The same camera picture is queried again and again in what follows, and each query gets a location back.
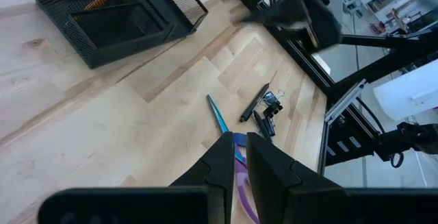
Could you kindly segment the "black mesh desk organizer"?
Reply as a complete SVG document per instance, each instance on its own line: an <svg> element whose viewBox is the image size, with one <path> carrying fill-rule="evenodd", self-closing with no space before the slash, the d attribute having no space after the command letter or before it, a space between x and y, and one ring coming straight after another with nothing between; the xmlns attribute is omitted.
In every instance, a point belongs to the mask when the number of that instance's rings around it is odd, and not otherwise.
<svg viewBox="0 0 438 224"><path fill-rule="evenodd" d="M207 16L200 0L36 0L90 68L185 38Z"/></svg>

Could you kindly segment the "black aluminium table frame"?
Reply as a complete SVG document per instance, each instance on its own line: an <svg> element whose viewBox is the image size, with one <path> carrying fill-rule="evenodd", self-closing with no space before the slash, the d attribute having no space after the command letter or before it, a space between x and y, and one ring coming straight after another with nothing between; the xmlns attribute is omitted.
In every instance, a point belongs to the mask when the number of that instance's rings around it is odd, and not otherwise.
<svg viewBox="0 0 438 224"><path fill-rule="evenodd" d="M348 90L338 97L327 95L329 88L336 81L316 61L317 51L313 51L305 40L297 40L295 36L280 27L264 27L326 95L330 108L346 96ZM318 169L321 171L325 166L374 155L376 152L373 146L380 134L357 106L353 103L349 104L334 123L330 124L328 121L324 123L323 151L320 153L323 161L319 163Z"/></svg>

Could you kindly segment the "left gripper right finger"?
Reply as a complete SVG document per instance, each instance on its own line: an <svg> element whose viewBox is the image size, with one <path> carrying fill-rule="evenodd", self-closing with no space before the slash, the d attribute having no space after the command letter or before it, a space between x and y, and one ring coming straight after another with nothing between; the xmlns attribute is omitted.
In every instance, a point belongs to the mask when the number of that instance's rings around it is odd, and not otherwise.
<svg viewBox="0 0 438 224"><path fill-rule="evenodd" d="M247 134L247 167L260 224L341 224L342 187L256 133Z"/></svg>

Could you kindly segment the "black desk base beam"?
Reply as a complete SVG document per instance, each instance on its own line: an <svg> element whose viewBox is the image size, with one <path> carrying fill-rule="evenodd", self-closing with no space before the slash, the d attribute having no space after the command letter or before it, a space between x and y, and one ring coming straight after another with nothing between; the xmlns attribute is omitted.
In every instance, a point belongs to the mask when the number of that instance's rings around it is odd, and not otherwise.
<svg viewBox="0 0 438 224"><path fill-rule="evenodd" d="M424 31L421 34L405 37L357 36L346 34L343 45L392 48L392 53L378 59L361 70L343 78L329 88L328 96L343 95L350 87L361 80L368 83L406 67L438 51L438 31Z"/></svg>

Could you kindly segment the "black binder clip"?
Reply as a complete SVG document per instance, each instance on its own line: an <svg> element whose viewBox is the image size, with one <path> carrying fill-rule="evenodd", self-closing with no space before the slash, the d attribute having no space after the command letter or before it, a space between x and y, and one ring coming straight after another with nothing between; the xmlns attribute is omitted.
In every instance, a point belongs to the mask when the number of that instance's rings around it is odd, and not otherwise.
<svg viewBox="0 0 438 224"><path fill-rule="evenodd" d="M264 96L263 100L267 105L272 105L273 103L277 103L278 105L281 103L280 98L285 96L285 92L281 89L274 94L272 91L268 91Z"/></svg>
<svg viewBox="0 0 438 224"><path fill-rule="evenodd" d="M278 114L280 110L283 109L283 106L280 102L272 102L264 111L263 115L266 118L272 118L274 115Z"/></svg>
<svg viewBox="0 0 438 224"><path fill-rule="evenodd" d="M275 133L275 130L274 130L274 123L273 123L272 118L267 117L267 118L265 118L265 119L263 120L263 122L264 122L264 125L265 125L265 127L266 127L266 130L267 130L268 134L269 134L271 137L275 136L276 133Z"/></svg>

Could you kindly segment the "white paper sheet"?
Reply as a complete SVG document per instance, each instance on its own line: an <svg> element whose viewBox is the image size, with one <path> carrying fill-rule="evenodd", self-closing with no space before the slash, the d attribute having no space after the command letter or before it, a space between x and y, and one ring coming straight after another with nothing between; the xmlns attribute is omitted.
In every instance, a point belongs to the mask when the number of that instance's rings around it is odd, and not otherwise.
<svg viewBox="0 0 438 224"><path fill-rule="evenodd" d="M383 112L394 121L438 108L438 59L373 89Z"/></svg>

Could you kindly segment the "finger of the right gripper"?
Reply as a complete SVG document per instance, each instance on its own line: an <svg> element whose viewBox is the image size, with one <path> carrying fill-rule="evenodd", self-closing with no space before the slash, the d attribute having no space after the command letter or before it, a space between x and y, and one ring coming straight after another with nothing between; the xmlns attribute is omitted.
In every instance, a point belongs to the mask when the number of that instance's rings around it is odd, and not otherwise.
<svg viewBox="0 0 438 224"><path fill-rule="evenodd" d="M290 28L301 22L301 6L294 2L275 3L265 10L253 10L239 19L240 23L259 23Z"/></svg>

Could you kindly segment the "purple handled scissors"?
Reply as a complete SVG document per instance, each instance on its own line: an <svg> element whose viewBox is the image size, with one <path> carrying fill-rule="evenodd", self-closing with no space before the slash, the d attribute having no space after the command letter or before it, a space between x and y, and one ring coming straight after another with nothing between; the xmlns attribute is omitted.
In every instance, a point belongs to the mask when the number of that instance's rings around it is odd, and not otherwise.
<svg viewBox="0 0 438 224"><path fill-rule="evenodd" d="M207 101L211 107L212 113L215 116L216 122L219 125L219 129L222 134L229 132L228 128L218 106L215 104L214 100L210 95L207 95ZM246 164L246 157L240 151L240 148L235 145L235 176L237 177L237 192L239 195L240 203L242 204L243 209L247 213L248 217L253 221L254 224L260 224L257 213L253 210L250 205L250 201L248 200L248 194L245 191L246 186L250 186L250 181L248 178L248 169Z"/></svg>

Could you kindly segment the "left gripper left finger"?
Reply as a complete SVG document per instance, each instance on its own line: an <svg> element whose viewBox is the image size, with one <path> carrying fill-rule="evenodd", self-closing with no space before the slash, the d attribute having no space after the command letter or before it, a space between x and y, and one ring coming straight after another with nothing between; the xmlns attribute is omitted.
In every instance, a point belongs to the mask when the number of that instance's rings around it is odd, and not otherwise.
<svg viewBox="0 0 438 224"><path fill-rule="evenodd" d="M226 132L171 186L202 188L202 194L189 197L181 209L184 224L231 224L235 145Z"/></svg>

